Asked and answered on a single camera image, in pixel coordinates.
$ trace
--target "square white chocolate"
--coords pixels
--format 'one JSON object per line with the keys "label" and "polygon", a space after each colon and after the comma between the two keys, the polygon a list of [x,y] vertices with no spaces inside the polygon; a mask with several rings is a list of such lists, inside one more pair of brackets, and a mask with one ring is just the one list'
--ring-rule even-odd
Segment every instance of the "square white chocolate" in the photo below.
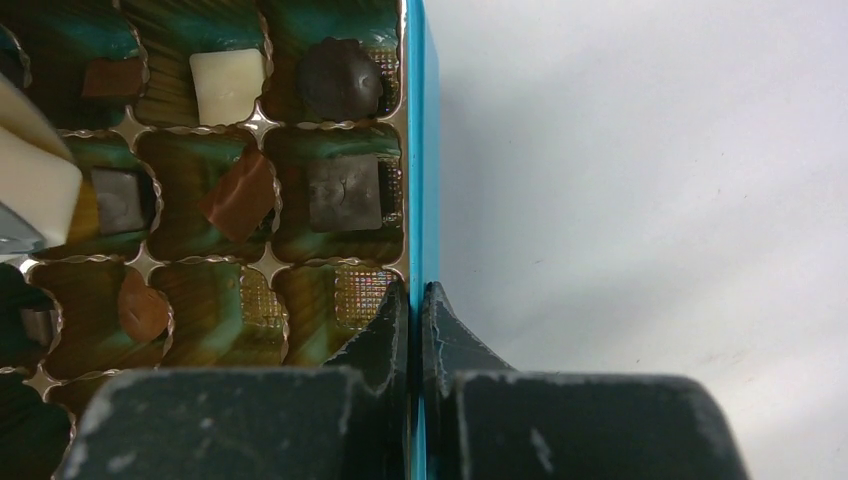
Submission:
{"label": "square white chocolate", "polygon": [[189,65],[201,125],[230,125],[250,117],[265,80],[259,50],[195,53]]}

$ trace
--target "white chocolate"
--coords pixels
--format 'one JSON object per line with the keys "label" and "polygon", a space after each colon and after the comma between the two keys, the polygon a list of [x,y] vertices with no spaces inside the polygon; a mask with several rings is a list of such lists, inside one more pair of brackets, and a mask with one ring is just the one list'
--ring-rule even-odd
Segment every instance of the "white chocolate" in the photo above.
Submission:
{"label": "white chocolate", "polygon": [[247,120],[262,93],[265,59],[255,48],[195,53],[189,58],[201,125]]}
{"label": "white chocolate", "polygon": [[79,169],[3,127],[0,151],[0,202],[41,233],[45,246],[64,244],[82,183]]}

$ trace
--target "table surface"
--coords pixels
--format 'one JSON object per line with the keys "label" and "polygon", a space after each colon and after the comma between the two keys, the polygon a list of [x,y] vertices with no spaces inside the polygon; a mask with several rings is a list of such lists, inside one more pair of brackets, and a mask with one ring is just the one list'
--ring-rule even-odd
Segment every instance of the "table surface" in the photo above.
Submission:
{"label": "table surface", "polygon": [[460,318],[701,381],[754,478],[848,478],[848,3],[427,6]]}

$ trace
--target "chocolate tray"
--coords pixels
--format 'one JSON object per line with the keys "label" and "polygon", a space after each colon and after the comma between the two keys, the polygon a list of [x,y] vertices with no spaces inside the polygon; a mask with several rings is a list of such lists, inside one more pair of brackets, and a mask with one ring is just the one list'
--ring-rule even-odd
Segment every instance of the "chocolate tray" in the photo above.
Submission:
{"label": "chocolate tray", "polygon": [[[59,129],[84,178],[69,243],[0,263],[4,478],[49,478],[92,395],[123,370],[318,366],[370,321],[390,282],[423,288],[418,276],[409,282],[421,251],[410,189],[421,179],[409,158],[417,133],[406,9],[404,0],[0,5],[0,48],[19,60],[22,90]],[[322,121],[301,100],[296,67],[326,37],[358,40],[379,64],[377,115]],[[252,114],[201,125],[189,57],[247,48],[261,52],[265,70]],[[144,66],[140,95],[112,104],[80,97],[89,62],[131,57]],[[270,160],[276,205],[239,244],[197,205],[250,145]],[[313,231],[310,162],[366,154],[379,160],[382,227]],[[95,167],[149,177],[156,213],[148,230],[100,234]],[[132,270],[169,306],[165,334],[149,343],[133,341],[118,322],[117,296]],[[44,304],[58,318],[42,346],[25,334],[20,309]]]}

